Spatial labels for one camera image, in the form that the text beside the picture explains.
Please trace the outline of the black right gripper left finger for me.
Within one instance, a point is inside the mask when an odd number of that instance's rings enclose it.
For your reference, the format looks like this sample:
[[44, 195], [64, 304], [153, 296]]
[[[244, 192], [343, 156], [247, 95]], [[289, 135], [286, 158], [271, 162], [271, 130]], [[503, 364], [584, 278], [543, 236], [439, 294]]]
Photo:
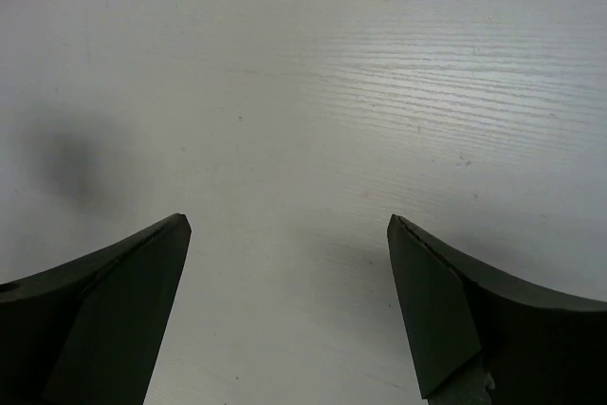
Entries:
[[1, 286], [4, 404], [141, 404], [191, 239], [173, 214]]

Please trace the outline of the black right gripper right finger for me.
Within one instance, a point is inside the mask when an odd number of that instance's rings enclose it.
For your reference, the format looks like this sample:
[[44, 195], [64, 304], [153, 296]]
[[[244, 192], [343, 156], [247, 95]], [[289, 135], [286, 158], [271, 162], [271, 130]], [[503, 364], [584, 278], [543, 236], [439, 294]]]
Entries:
[[605, 302], [501, 271], [399, 215], [391, 217], [387, 238], [427, 402], [605, 402]]

